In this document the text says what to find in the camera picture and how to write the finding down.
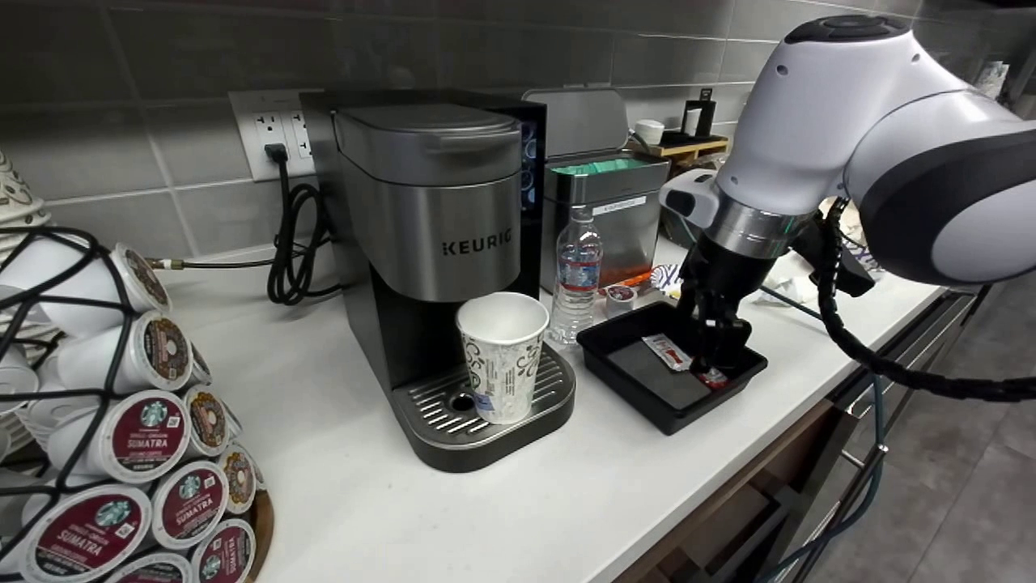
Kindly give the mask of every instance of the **black tray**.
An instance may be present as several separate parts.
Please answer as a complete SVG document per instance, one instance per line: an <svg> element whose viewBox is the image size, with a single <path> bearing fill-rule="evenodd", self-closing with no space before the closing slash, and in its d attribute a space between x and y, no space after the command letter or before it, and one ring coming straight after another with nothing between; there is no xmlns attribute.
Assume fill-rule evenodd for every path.
<svg viewBox="0 0 1036 583"><path fill-rule="evenodd" d="M641 339L665 334L690 356L698 339L677 309L658 302L579 333L586 369L611 387L667 436L741 392L767 368L767 359L745 349L733 367L720 369L728 383L711 389L689 371L673 373Z"/></svg>

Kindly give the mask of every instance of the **tile wall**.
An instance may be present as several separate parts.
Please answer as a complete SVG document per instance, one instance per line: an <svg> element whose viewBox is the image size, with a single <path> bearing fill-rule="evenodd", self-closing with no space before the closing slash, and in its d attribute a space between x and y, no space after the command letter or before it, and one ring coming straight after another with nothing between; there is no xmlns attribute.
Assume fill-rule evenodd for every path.
<svg viewBox="0 0 1036 583"><path fill-rule="evenodd" d="M837 13L911 22L947 66L1032 42L1032 11L975 0L0 0L0 149L56 218L147 254L266 243L227 91L612 85L630 121L680 124L715 87L732 135L776 42Z"/></svg>

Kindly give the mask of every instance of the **white countertop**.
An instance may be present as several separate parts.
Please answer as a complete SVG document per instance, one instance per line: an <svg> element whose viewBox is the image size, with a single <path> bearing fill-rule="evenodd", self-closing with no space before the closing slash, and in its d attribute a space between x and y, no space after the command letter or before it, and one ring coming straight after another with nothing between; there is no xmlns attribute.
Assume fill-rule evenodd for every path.
<svg viewBox="0 0 1036 583"><path fill-rule="evenodd" d="M661 240L657 262L684 254ZM609 582L852 370L819 323L745 305L749 347L769 368L677 435L662 435L574 352L566 356L576 404L565 427L488 468L448 474L410 450L341 298L276 307L265 275L163 274L174 318L244 425L272 496L276 530L259 583ZM886 275L839 309L876 346L939 294Z"/></svg>

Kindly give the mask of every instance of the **drip tray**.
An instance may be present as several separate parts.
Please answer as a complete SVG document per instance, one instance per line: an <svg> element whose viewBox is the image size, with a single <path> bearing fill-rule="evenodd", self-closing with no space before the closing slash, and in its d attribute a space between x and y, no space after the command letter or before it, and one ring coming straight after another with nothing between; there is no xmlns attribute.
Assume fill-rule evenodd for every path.
<svg viewBox="0 0 1036 583"><path fill-rule="evenodd" d="M393 411L418 458L445 472L470 472L564 426L575 404L575 375L546 344L540 354L533 410L510 426L479 417L464 366L437 379L394 389Z"/></svg>

